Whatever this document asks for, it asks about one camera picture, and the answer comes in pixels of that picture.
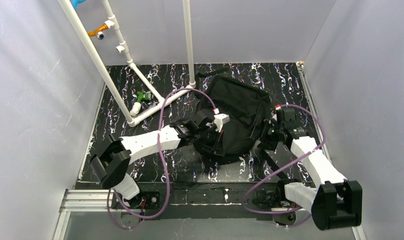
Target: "green valve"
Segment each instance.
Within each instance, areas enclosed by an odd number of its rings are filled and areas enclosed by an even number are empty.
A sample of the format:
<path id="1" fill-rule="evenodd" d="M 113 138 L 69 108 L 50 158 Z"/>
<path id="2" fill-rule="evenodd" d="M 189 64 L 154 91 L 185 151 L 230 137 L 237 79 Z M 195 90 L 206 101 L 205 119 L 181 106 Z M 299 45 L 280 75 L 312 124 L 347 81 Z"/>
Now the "green valve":
<path id="1" fill-rule="evenodd" d="M 137 102 L 138 103 L 141 103 L 142 100 L 150 101 L 150 100 L 152 100 L 152 97 L 153 97 L 152 93 L 150 93 L 150 92 L 147 92 L 147 93 L 143 93 L 141 91 L 137 92 Z"/>

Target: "black fabric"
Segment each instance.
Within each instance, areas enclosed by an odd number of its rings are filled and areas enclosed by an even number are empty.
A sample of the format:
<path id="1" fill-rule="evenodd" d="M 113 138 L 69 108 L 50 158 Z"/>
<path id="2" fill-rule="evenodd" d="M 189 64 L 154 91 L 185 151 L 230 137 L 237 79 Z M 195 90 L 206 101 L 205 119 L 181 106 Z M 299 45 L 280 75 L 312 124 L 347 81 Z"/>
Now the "black fabric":
<path id="1" fill-rule="evenodd" d="M 220 163 L 237 161 L 239 156 L 250 151 L 261 134 L 262 127 L 255 124 L 256 119 L 271 118 L 270 97 L 265 91 L 220 75 L 212 78 L 205 93 L 213 100 L 220 113 L 228 114 L 230 117 L 230 122 L 223 127 L 222 146 L 225 158 L 204 151 L 202 146 L 206 144 L 206 139 L 203 137 L 193 145 L 203 156 L 216 158 Z M 212 108 L 211 103 L 203 97 L 196 110 Z"/>

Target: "blue object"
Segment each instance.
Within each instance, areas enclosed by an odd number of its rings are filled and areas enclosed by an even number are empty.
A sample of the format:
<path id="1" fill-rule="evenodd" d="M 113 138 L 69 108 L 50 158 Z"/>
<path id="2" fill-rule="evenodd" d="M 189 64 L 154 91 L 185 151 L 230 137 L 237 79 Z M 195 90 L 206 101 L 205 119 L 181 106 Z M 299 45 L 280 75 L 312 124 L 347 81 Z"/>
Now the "blue object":
<path id="1" fill-rule="evenodd" d="M 72 6 L 76 9 L 79 7 L 79 4 L 85 2 L 87 0 L 72 0 Z"/>

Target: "black marble table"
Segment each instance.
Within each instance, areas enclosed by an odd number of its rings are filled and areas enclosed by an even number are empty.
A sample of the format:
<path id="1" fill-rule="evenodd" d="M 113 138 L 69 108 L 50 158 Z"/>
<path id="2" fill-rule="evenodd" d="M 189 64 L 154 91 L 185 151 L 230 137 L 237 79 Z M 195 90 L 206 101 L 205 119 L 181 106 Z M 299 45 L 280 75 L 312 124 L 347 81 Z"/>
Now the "black marble table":
<path id="1" fill-rule="evenodd" d="M 223 67 L 230 68 L 230 71 L 222 74 L 268 92 L 272 106 L 292 103 L 309 109 L 295 63 L 197 64 L 195 67 L 195 72 L 201 73 L 211 72 Z M 189 71 L 185 64 L 141 65 L 139 69 L 164 97 L 172 90 L 185 87 L 189 82 Z M 138 91 L 146 92 L 146 86 L 139 80 L 134 71 L 126 65 L 111 66 L 108 70 L 130 110 L 136 99 L 136 93 Z M 201 82 L 201 88 L 206 90 L 210 80 L 211 78 L 207 77 Z M 197 103 L 198 99 L 193 94 L 185 94 L 165 109 L 164 124 L 167 125 L 178 119 L 192 116 Z M 141 111 L 155 104 L 157 104 L 155 100 L 143 102 Z M 160 113 L 157 112 L 142 121 L 138 126 L 130 127 L 111 93 L 106 88 L 97 114 L 82 177 L 78 181 L 83 183 L 97 182 L 88 161 L 95 148 L 108 134 L 121 137 L 154 131 L 158 127 L 159 117 Z M 310 117 L 300 112 L 299 120 L 304 127 L 317 135 L 313 120 Z M 275 152 L 269 152 L 268 154 L 279 166 L 283 166 L 291 159 L 295 159 L 281 144 L 279 144 Z M 254 152 L 242 155 L 237 162 L 224 165 L 210 162 L 209 166 L 207 166 L 201 161 L 201 158 L 192 145 L 165 151 L 170 180 L 199 183 L 257 182 L 272 172 L 268 164 L 264 160 L 259 160 Z M 158 154 L 153 154 L 134 162 L 129 166 L 128 173 L 139 182 L 165 181 L 161 159 Z M 288 168 L 285 173 L 290 178 L 310 181 L 308 173 L 301 164 Z M 274 177 L 270 181 L 275 182 L 278 179 L 278 177 Z"/>

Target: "white wall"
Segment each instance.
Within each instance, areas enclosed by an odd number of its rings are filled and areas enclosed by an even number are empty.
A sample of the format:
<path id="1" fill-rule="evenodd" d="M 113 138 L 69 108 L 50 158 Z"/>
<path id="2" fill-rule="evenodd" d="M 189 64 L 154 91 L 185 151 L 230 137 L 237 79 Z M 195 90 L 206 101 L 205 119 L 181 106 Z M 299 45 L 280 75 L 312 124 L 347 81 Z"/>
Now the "white wall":
<path id="1" fill-rule="evenodd" d="M 0 1 L 0 240 L 53 237 L 102 87 L 58 1 Z"/>
<path id="2" fill-rule="evenodd" d="M 331 160 L 368 239 L 404 240 L 404 1 L 338 0 L 305 62 Z"/>
<path id="3" fill-rule="evenodd" d="M 195 63 L 304 60 L 336 0 L 190 0 Z M 187 63 L 182 0 L 110 1 L 137 64 Z M 99 0 L 81 3 L 89 31 L 107 19 Z M 124 65 L 112 30 L 93 42 L 106 65 Z"/>

